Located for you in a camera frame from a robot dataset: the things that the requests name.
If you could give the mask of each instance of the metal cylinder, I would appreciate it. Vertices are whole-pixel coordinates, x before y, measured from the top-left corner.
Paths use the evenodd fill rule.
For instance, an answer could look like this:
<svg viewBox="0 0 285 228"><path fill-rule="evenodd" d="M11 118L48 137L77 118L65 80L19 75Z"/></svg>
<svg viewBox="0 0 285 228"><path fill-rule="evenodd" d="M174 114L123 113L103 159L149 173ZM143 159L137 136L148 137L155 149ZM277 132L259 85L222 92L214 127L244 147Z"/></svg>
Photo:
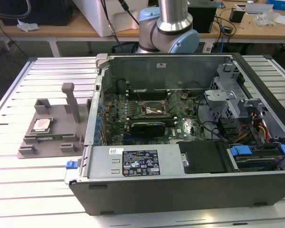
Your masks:
<svg viewBox="0 0 285 228"><path fill-rule="evenodd" d="M177 33L188 28L193 21L188 13L188 0L159 0L161 17L157 21L159 31Z"/></svg>

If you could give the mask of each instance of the floor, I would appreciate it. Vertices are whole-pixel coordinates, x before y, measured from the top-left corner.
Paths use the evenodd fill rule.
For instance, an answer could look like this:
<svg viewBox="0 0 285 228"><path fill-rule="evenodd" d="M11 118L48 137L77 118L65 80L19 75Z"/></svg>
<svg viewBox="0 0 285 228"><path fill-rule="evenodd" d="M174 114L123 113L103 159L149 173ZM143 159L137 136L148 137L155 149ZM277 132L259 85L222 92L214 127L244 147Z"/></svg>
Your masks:
<svg viewBox="0 0 285 228"><path fill-rule="evenodd" d="M64 57L70 56L96 56L98 53L110 53L114 42L97 42L93 43L93 53L88 52L86 42L59 42L58 46L61 55ZM27 61L27 57L16 46L10 43L10 52L0 51L0 99L4 96L5 92L17 77L18 73ZM20 42L19 47L29 57L51 57L52 52L47 42ZM197 52L202 51L203 44L200 44ZM125 47L126 52L131 51L132 46ZM273 58L285 69L285 51L280 51L280 45L262 45L255 44L248 47L247 55L260 55L270 54ZM240 52L242 49L241 44L229 44L225 51ZM219 52L220 48L217 47L213 52Z"/></svg>

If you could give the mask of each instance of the motherboard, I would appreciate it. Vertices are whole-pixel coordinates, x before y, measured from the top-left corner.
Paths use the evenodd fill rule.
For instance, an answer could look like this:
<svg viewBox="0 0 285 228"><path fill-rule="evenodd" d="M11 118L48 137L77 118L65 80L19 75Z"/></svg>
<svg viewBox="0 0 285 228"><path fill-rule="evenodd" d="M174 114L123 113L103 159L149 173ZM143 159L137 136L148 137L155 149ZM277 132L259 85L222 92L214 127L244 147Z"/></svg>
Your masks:
<svg viewBox="0 0 285 228"><path fill-rule="evenodd" d="M199 97L189 91L173 91L159 100L138 94L107 93L104 98L107 145L175 144L206 139L196 117Z"/></svg>

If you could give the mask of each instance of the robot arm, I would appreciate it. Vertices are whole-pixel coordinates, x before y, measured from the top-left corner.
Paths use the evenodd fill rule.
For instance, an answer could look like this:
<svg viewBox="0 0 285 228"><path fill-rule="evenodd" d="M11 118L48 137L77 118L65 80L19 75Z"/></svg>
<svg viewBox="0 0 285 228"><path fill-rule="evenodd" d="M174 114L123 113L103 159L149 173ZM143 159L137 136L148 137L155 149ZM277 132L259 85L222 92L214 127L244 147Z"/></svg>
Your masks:
<svg viewBox="0 0 285 228"><path fill-rule="evenodd" d="M140 13L138 53L193 53L200 37L192 29L187 0L160 0Z"/></svg>

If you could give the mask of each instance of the gray post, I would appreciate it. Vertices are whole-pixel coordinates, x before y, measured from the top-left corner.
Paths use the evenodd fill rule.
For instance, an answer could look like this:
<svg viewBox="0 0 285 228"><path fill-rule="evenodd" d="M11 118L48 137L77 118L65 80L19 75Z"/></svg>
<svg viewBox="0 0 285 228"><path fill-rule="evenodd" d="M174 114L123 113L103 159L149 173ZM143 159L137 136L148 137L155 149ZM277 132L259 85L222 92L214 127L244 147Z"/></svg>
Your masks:
<svg viewBox="0 0 285 228"><path fill-rule="evenodd" d="M78 103L76 98L74 97L74 83L64 83L61 87L61 90L64 94L66 94L68 103L71 107L72 114L74 116L75 123L80 123L80 115L78 109Z"/></svg>

